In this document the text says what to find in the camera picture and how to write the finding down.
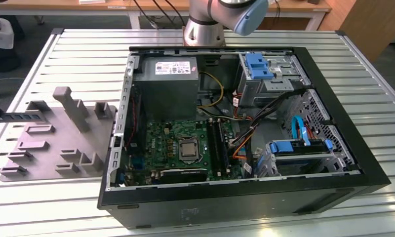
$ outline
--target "wooden desk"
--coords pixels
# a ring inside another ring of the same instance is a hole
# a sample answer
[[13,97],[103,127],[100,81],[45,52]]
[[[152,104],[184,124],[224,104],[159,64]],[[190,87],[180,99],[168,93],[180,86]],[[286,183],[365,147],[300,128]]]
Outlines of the wooden desk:
[[[180,14],[188,16],[190,0],[171,0]],[[146,14],[163,15],[152,0],[138,0]],[[164,0],[158,0],[159,5],[170,16],[176,12]],[[325,14],[331,7],[321,1],[318,5],[302,0],[280,0],[280,17],[308,18],[306,30],[317,30]],[[275,17],[276,5],[271,5],[267,17]],[[77,0],[8,0],[0,4],[1,15],[127,15],[131,18],[132,29],[140,29],[139,16],[142,13],[132,0],[107,0],[107,3],[79,5]]]

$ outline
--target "blue plastic clip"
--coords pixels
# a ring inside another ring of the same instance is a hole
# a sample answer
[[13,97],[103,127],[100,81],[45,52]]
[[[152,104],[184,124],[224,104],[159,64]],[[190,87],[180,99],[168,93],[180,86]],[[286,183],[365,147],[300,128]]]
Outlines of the blue plastic clip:
[[292,134],[292,139],[298,139],[296,135],[296,123],[298,127],[300,129],[300,139],[304,140],[304,145],[310,146],[310,140],[308,140],[308,135],[307,135],[307,129],[304,126],[304,121],[300,115],[295,115],[292,117],[292,122],[291,122],[291,134]]
[[275,145],[279,153],[294,152],[291,142],[288,141],[275,142]]
[[260,53],[246,54],[246,64],[251,73],[251,79],[272,79],[274,73],[268,68],[268,62]]
[[275,145],[275,143],[271,143],[271,144],[270,144],[270,148],[271,148],[271,152],[272,152],[272,153],[278,153],[278,149],[276,149],[276,145]]
[[330,139],[325,140],[325,145],[327,146],[329,150],[334,150],[334,143]]

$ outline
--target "slatted metal table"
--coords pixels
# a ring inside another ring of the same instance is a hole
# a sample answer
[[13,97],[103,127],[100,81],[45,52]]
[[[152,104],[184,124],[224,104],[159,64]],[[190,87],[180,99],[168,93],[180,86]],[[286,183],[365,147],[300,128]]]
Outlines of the slatted metal table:
[[[347,37],[335,32],[259,31],[246,38],[226,32],[226,41],[231,46],[307,47],[393,184],[321,214],[130,231],[96,208],[100,178],[0,182],[0,236],[395,235],[395,92],[390,85]],[[107,101],[118,106],[130,47],[182,42],[178,30],[52,34],[9,112],[24,111],[31,100],[56,103],[56,86],[69,86],[73,98],[85,105]],[[0,168],[23,129],[23,123],[0,124]]]

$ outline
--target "yellow wire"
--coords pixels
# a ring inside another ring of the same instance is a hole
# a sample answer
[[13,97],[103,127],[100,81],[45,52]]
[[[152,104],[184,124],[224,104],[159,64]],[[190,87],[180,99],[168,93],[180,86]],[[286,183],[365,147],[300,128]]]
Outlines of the yellow wire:
[[207,108],[207,107],[211,107],[211,106],[216,105],[223,100],[223,97],[224,97],[224,87],[223,87],[223,84],[219,82],[219,79],[216,79],[216,77],[212,76],[212,74],[210,74],[207,72],[200,72],[200,74],[207,74],[216,81],[216,83],[219,84],[219,87],[222,88],[222,94],[219,96],[219,99],[214,103],[211,103],[208,105],[200,105],[200,106],[198,106],[198,108]]

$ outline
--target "orange wire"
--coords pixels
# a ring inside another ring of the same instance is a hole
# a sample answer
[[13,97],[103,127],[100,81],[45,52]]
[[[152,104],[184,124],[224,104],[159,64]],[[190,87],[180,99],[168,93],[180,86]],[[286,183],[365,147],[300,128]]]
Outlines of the orange wire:
[[246,158],[242,156],[236,156],[236,154],[239,153],[239,150],[242,149],[242,147],[244,146],[246,142],[250,140],[252,134],[255,133],[255,131],[250,134],[250,136],[247,137],[247,139],[242,142],[240,146],[238,147],[235,153],[232,154],[232,158]]

